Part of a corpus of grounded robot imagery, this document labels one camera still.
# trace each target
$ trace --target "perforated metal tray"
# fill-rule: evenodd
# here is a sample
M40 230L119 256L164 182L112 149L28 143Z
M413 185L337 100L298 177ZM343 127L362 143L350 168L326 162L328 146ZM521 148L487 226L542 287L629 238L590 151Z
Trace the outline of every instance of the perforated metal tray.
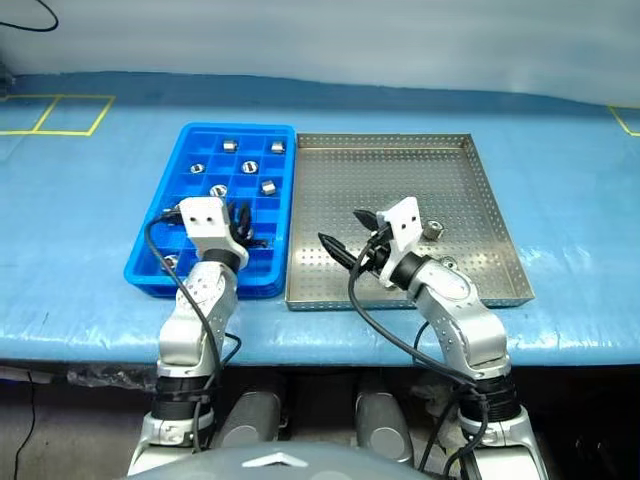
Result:
M351 213L418 199L423 224L444 225L421 254L453 257L488 306L517 306L534 297L482 168L471 135L299 134L286 302L289 308L350 308L347 272L318 232L357 255L368 233ZM408 307L405 294L370 275L358 295L369 307Z

